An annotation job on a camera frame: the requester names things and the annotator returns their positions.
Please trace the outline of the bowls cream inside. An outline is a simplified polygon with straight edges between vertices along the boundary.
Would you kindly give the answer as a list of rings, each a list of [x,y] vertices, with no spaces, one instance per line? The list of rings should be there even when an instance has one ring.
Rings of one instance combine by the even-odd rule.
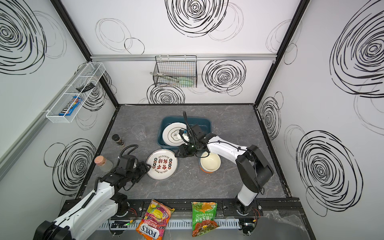
[[[203,152],[199,156],[200,168],[205,173],[213,173],[221,167],[221,158],[214,153]]]

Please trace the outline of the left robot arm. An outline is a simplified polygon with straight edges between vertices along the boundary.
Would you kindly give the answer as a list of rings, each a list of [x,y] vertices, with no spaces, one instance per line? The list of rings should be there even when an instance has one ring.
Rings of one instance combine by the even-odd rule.
[[[41,223],[33,239],[86,240],[111,217],[129,212],[128,197],[119,191],[129,182],[134,186],[151,168],[133,155],[119,157],[117,166],[98,178],[84,199],[54,221]]]

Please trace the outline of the white plate green flower motif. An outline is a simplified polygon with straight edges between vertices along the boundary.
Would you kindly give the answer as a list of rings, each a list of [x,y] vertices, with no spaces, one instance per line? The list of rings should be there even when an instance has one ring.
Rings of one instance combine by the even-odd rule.
[[[168,125],[162,133],[163,141],[171,147],[178,147],[185,142],[189,142],[187,126],[184,123],[172,123]]]

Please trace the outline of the clear drinking glass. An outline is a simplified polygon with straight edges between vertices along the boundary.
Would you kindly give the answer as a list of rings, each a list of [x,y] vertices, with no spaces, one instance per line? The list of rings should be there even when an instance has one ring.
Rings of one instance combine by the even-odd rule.
[[[147,138],[145,126],[142,124],[137,124],[132,127],[132,133],[136,137],[137,140],[143,141]]]

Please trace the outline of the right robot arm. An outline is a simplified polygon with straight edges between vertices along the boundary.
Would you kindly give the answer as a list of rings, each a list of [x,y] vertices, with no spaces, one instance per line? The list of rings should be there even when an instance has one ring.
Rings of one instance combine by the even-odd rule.
[[[199,152],[217,154],[232,163],[239,171],[243,186],[236,197],[236,208],[240,215],[247,215],[258,194],[264,193],[265,184],[274,175],[274,170],[262,151],[255,145],[239,146],[223,140],[213,133],[206,134],[198,125],[187,125],[178,132],[183,144],[175,156],[188,158]]]

